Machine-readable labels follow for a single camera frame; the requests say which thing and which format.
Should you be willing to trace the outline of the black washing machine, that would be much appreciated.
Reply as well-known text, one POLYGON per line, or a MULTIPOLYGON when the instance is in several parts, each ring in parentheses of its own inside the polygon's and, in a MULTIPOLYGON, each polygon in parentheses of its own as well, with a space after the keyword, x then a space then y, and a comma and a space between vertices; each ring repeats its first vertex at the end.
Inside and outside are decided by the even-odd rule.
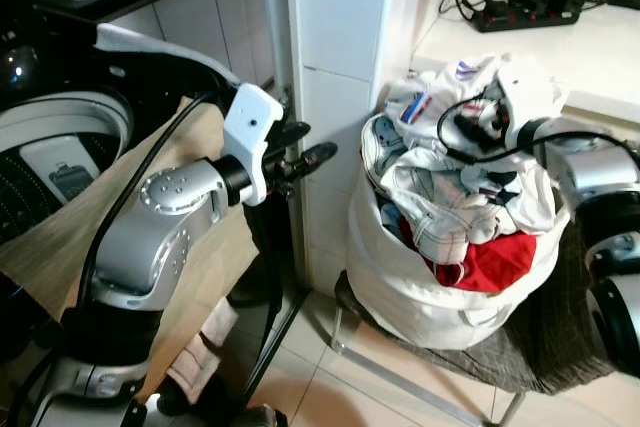
MULTIPOLYGON (((0 245, 76 199, 140 136, 160 135, 131 177, 165 170, 147 171, 178 127, 211 103, 224 129, 241 83, 209 57, 118 26, 0 23, 0 245)), ((45 358, 63 348, 83 267, 60 319, 0 273, 0 366, 28 349, 45 358)), ((0 378, 6 427, 32 427, 44 386, 33 369, 12 386, 0 378)))

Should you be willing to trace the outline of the white garment with flag patch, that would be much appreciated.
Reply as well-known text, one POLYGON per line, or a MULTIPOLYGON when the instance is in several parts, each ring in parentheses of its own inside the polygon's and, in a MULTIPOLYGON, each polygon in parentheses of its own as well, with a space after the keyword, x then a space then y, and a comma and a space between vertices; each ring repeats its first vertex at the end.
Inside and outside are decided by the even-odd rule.
POLYGON ((468 101, 503 101, 497 85, 499 55, 463 58, 434 72, 412 72, 394 81, 384 112, 408 147, 439 148, 480 154, 498 145, 477 145, 462 138, 453 124, 458 108, 468 101))

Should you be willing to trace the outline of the white checked garment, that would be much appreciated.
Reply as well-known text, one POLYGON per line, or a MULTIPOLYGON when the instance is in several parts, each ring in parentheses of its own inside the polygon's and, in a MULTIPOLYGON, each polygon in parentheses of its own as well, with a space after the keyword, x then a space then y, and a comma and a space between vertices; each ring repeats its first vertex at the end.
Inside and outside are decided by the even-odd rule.
POLYGON ((468 247, 499 236, 541 235, 557 225, 556 194, 534 159, 465 165, 425 147, 362 145, 370 183, 407 218, 412 241, 438 264, 460 264, 468 247))

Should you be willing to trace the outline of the black power strip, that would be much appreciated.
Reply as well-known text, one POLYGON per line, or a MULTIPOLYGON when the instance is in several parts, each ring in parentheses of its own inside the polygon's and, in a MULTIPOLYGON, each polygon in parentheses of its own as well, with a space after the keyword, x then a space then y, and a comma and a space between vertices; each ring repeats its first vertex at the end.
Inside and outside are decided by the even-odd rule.
POLYGON ((585 0, 486 0, 468 23, 480 33, 576 24, 585 0))

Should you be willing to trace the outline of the red garment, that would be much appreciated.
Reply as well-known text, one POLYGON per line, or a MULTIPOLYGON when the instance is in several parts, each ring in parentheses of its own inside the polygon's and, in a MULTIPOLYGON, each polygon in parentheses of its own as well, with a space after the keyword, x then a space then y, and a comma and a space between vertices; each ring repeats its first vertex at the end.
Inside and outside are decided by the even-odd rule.
POLYGON ((472 243, 466 232, 451 231, 448 221, 413 230, 399 218, 396 229, 408 248, 421 255, 422 277, 431 287, 453 287, 467 293, 499 294, 515 285, 535 264, 538 236, 526 232, 499 235, 472 243))

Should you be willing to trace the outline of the white fabric laundry bag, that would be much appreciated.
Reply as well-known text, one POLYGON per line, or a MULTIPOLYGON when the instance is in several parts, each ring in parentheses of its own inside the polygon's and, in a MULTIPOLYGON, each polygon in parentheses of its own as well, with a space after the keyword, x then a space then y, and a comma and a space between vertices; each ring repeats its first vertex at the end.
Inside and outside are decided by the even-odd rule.
POLYGON ((361 148, 371 142, 399 142, 415 148, 406 145, 384 113, 372 116, 362 126, 362 167, 348 204, 346 276, 353 293, 379 326, 419 348, 462 350, 479 344, 552 275, 570 211, 558 203, 556 195, 556 227, 536 235, 534 267, 503 293, 467 293, 453 287, 428 286, 421 273, 421 255, 404 244, 396 229, 398 220, 406 217, 366 175, 361 148))

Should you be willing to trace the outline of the pink white towel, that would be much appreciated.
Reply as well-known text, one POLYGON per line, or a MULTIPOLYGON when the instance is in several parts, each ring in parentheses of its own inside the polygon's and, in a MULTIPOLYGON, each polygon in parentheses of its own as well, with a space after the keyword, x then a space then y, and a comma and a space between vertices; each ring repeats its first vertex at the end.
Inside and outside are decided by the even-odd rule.
POLYGON ((166 376, 189 404, 196 404, 201 392, 215 375, 221 363, 215 349, 225 343, 238 317, 228 299, 220 299, 198 334, 188 341, 166 369, 166 376))

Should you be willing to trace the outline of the grey cushioned metal stool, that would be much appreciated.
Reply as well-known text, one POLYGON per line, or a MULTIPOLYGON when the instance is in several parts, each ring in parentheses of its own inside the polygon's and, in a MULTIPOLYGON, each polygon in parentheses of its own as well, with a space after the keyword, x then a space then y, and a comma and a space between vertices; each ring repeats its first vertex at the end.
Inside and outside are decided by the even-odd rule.
POLYGON ((434 424, 472 427, 627 427, 639 424, 637 381, 591 340, 591 284, 576 223, 564 227, 557 266, 506 325, 465 350, 412 346, 374 321, 347 276, 335 281, 328 367, 361 369, 434 424))

